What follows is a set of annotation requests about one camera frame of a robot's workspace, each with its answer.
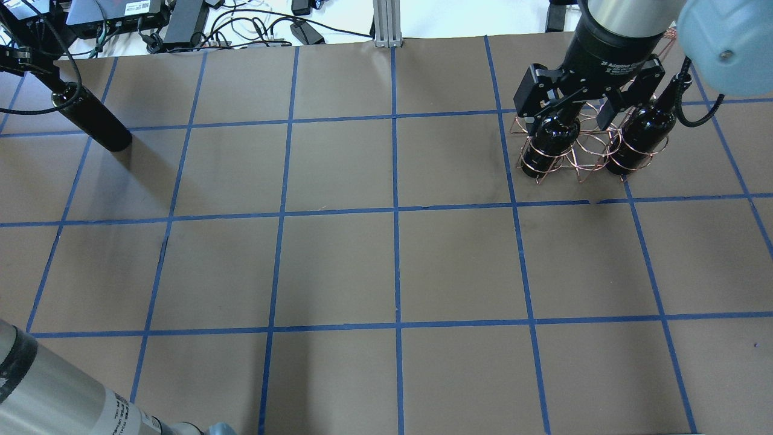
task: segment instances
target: white floor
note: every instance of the white floor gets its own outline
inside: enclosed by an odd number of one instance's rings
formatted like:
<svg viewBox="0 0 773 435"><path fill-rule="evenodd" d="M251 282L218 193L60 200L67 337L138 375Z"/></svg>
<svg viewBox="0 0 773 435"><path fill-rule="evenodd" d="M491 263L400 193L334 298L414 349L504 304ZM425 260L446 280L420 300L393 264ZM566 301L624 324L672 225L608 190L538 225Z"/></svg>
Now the white floor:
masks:
<svg viewBox="0 0 773 435"><path fill-rule="evenodd" d="M226 0L227 5L244 3L244 0ZM273 12L291 14L291 0L247 0L241 9L265 9ZM463 0L420 0L401 2L400 24L403 36L407 38L451 38L459 36L506 35L521 33L541 33L545 30L548 0L487 0L486 2L468 2ZM215 18L229 9L221 7L210 10L205 33ZM238 12L235 16L258 16L266 24L278 16L254 12ZM322 22L328 26L368 33L373 20L373 2L370 0L328 0L321 9L315 10L305 18ZM579 18L579 11L567 13L566 29L573 29ZM249 29L242 23L235 24L237 31L245 36ZM277 24L275 36L299 45L300 41L292 36L290 23ZM363 40L360 36L333 32L319 26L315 27L327 43L353 43ZM223 30L228 40L234 43L245 42L230 27ZM77 40L70 51L79 53L94 46L94 40ZM147 54L145 45L135 33L119 35L108 43L101 57L132 56Z"/></svg>

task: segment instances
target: white label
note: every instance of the white label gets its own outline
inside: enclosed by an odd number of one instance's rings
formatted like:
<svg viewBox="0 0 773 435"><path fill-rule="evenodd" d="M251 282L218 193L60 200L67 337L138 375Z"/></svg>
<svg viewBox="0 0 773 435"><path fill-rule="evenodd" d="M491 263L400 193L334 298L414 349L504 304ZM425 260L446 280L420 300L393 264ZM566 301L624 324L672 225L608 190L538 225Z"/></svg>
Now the white label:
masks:
<svg viewBox="0 0 773 435"><path fill-rule="evenodd" d="M124 15L139 15L148 12L150 12L150 0L144 0L143 2L127 3Z"/></svg>
<svg viewBox="0 0 773 435"><path fill-rule="evenodd" d="M105 388L102 414L89 435L139 435L140 426L143 424L161 433L161 425L156 419L112 390Z"/></svg>

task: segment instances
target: sticker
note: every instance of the sticker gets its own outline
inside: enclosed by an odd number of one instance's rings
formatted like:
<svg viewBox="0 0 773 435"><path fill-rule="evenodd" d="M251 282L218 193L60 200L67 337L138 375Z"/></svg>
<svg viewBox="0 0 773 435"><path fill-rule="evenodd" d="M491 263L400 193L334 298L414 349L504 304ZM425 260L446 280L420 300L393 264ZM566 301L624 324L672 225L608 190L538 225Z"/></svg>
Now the sticker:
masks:
<svg viewBox="0 0 773 435"><path fill-rule="evenodd" d="M142 412L133 403L110 389L104 389L102 413L89 435L139 435L141 426L161 433L161 424L153 416Z"/></svg>
<svg viewBox="0 0 773 435"><path fill-rule="evenodd" d="M124 15L139 15L148 12L150 12L150 0L144 0L143 2L127 3Z"/></svg>

